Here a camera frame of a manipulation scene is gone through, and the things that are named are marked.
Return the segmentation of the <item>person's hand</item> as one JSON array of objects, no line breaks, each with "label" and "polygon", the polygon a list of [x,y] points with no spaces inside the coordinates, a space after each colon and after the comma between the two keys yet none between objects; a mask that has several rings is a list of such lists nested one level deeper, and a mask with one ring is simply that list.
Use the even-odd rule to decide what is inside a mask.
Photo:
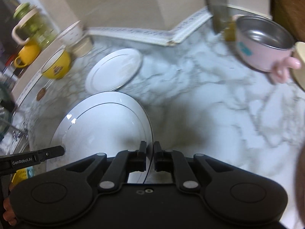
[{"label": "person's hand", "polygon": [[12,206],[11,206],[11,203],[10,203],[10,198],[7,197],[4,199],[3,201],[3,207],[4,207],[4,210],[5,212],[3,213],[3,218],[6,222],[9,223],[9,225],[11,226],[16,226],[16,224],[18,223],[17,222],[17,219],[15,217],[15,213],[12,209]]}]

